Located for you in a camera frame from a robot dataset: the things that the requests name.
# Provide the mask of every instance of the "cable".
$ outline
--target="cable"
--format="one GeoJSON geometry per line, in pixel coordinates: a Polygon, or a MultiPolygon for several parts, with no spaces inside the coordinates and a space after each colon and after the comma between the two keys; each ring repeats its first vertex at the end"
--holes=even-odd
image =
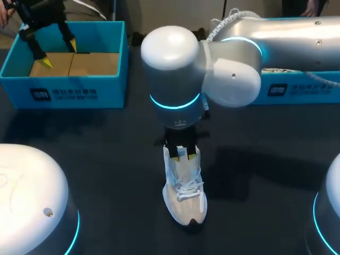
{"type": "Polygon", "coordinates": [[[235,20],[238,20],[244,17],[253,17],[253,18],[261,19],[261,17],[254,12],[250,12],[250,11],[240,12],[239,9],[233,8],[231,9],[229,16],[225,18],[223,21],[221,21],[220,24],[218,24],[217,27],[215,27],[214,30],[210,33],[210,35],[207,38],[207,42],[213,41],[214,37],[222,30],[222,28],[224,28],[227,25],[230,25],[235,20]]]}
{"type": "Polygon", "coordinates": [[[90,8],[91,10],[97,12],[97,13],[98,13],[105,21],[107,21],[106,17],[105,17],[104,15],[102,15],[101,12],[99,12],[99,11],[98,11],[96,8],[94,8],[93,6],[91,6],[91,5],[89,5],[89,4],[86,4],[86,3],[84,3],[84,2],[82,2],[82,1],[80,1],[80,0],[72,0],[72,1],[74,1],[74,2],[76,2],[76,3],[78,3],[78,4],[81,4],[81,5],[84,5],[84,6],[86,6],[87,8],[90,8]]]}
{"type": "MultiPolygon", "coordinates": [[[[210,35],[207,38],[207,42],[213,41],[214,37],[222,30],[222,28],[230,25],[235,20],[238,20],[238,19],[241,19],[241,18],[246,18],[246,17],[261,19],[261,17],[254,12],[250,12],[250,11],[240,12],[239,9],[233,8],[233,9],[231,9],[229,16],[227,18],[225,18],[224,20],[220,21],[220,23],[217,25],[217,27],[210,33],[210,35]]],[[[323,83],[325,85],[340,87],[339,82],[334,82],[334,81],[324,79],[324,78],[322,78],[322,77],[320,77],[320,76],[318,76],[318,75],[316,75],[312,72],[303,72],[303,73],[305,75],[307,75],[309,78],[312,78],[313,80],[318,81],[320,83],[323,83]]]]}
{"type": "Polygon", "coordinates": [[[225,17],[225,9],[227,8],[227,0],[224,0],[224,4],[223,4],[223,12],[222,12],[222,19],[224,19],[225,17]]]}

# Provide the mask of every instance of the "black table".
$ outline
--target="black table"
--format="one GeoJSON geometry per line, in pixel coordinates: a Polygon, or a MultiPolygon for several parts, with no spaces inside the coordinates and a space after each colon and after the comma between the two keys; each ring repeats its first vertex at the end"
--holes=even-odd
{"type": "MultiPolygon", "coordinates": [[[[0,51],[0,58],[6,52],[0,51]]],[[[188,234],[163,202],[163,133],[131,50],[123,110],[15,111],[0,91],[2,143],[36,147],[64,170],[81,214],[86,255],[303,254],[303,226],[340,152],[340,105],[211,104],[199,141],[207,221],[188,234]]]]}

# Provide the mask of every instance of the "shoe tongue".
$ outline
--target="shoe tongue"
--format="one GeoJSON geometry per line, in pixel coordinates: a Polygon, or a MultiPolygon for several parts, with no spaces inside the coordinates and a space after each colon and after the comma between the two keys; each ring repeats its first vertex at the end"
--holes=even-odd
{"type": "Polygon", "coordinates": [[[186,148],[177,148],[179,161],[173,159],[175,163],[175,176],[182,183],[188,183],[198,174],[198,155],[193,155],[188,159],[186,148]]]}

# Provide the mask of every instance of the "shoe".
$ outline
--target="shoe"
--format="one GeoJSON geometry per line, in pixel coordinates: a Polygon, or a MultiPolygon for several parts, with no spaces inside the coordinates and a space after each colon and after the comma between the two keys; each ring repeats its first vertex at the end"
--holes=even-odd
{"type": "Polygon", "coordinates": [[[200,151],[188,154],[186,148],[177,147],[178,158],[170,158],[163,147],[166,184],[163,198],[172,217],[183,226],[202,224],[207,214],[207,197],[203,191],[200,151]]]}

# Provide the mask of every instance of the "glowing blue light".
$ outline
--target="glowing blue light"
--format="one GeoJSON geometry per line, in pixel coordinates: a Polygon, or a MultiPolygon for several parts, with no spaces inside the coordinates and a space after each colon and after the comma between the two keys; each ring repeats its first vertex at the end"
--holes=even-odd
{"type": "Polygon", "coordinates": [[[248,43],[253,44],[253,45],[254,45],[255,47],[257,47],[257,49],[260,51],[261,56],[263,56],[262,50],[261,50],[260,46],[259,46],[256,42],[254,42],[254,41],[252,41],[252,40],[250,40],[250,39],[248,39],[248,38],[241,37],[241,36],[234,36],[234,37],[225,38],[225,39],[223,39],[222,41],[232,41],[232,40],[246,41],[246,42],[248,42],[248,43]]]}
{"type": "Polygon", "coordinates": [[[158,106],[161,107],[161,108],[169,109],[169,110],[178,110],[178,109],[182,109],[182,108],[184,108],[184,107],[187,107],[187,106],[193,104],[193,103],[197,100],[197,98],[199,98],[199,97],[200,97],[200,93],[198,93],[198,95],[197,95],[193,100],[191,100],[189,103],[187,103],[187,104],[185,104],[185,105],[179,105],[179,106],[166,106],[166,105],[161,105],[160,103],[156,102],[156,101],[153,99],[153,97],[150,95],[150,98],[151,98],[152,102],[154,102],[156,105],[158,105],[158,106]]]}
{"type": "Polygon", "coordinates": [[[78,226],[76,227],[76,232],[75,232],[75,235],[74,235],[74,238],[73,238],[73,241],[69,247],[69,249],[66,251],[65,255],[68,255],[70,253],[70,251],[72,250],[73,246],[74,246],[74,243],[77,239],[77,236],[78,236],[78,232],[79,232],[79,227],[80,227],[80,215],[79,215],[79,211],[78,211],[78,226]]]}
{"type": "Polygon", "coordinates": [[[315,217],[315,204],[316,204],[316,201],[317,201],[317,197],[318,197],[318,193],[317,193],[317,195],[315,196],[314,205],[313,205],[313,217],[314,217],[315,227],[317,228],[317,231],[318,231],[318,233],[319,233],[321,239],[322,239],[323,242],[325,243],[325,245],[332,251],[332,253],[333,253],[334,255],[339,255],[338,253],[336,253],[335,250],[332,249],[332,247],[330,247],[330,245],[327,243],[327,241],[325,240],[325,238],[324,238],[323,235],[321,234],[321,231],[320,231],[320,229],[319,229],[319,227],[318,227],[317,219],[316,219],[316,217],[315,217]]]}

